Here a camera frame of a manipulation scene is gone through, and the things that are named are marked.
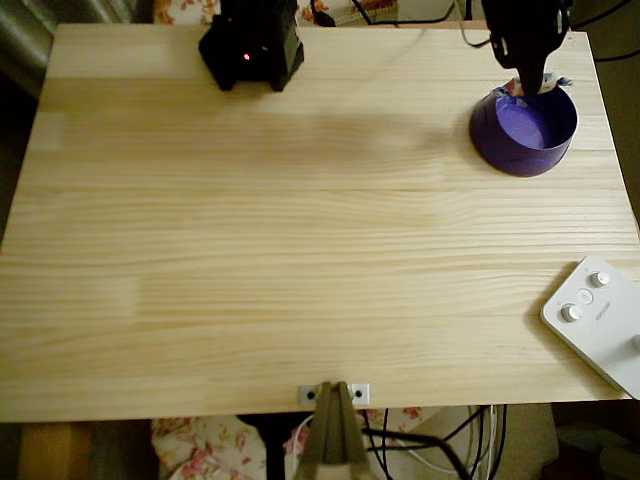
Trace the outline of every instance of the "floral fabric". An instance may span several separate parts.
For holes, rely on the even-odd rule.
[[[378,12],[397,6],[398,0],[360,0],[369,12]],[[352,15],[357,9],[351,0],[315,0],[319,12],[327,12],[334,19]],[[308,0],[298,0],[298,21],[313,23]],[[156,23],[167,25],[206,25],[213,15],[220,13],[220,0],[155,0]]]
[[[384,421],[384,410],[368,410],[372,427]],[[359,426],[362,416],[356,416]],[[426,409],[392,409],[388,428],[410,431],[427,420]],[[293,435],[284,445],[287,478],[292,478]],[[295,445],[299,456],[309,436],[305,426]],[[258,431],[235,416],[165,418],[152,423],[152,443],[164,467],[164,478],[170,480],[264,480],[265,449]]]

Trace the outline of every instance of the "purple bowl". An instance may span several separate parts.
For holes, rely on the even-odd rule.
[[[490,93],[473,109],[471,140],[503,172],[533,177],[555,167],[569,148],[578,113],[560,87],[533,97]]]

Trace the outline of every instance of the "wooden table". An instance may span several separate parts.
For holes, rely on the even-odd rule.
[[[587,37],[537,178],[470,110],[513,74],[457,31],[303,30],[283,93],[215,86],[201,27],[63,26],[0,257],[0,420],[620,398],[539,320],[583,256],[640,280]]]

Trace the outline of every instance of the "curtain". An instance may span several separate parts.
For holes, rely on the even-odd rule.
[[[0,0],[0,72],[34,98],[59,23],[151,21],[152,0]]]

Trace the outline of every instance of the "white remote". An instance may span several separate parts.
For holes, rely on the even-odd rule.
[[[640,286],[586,257],[542,308],[542,320],[611,385],[640,399]]]

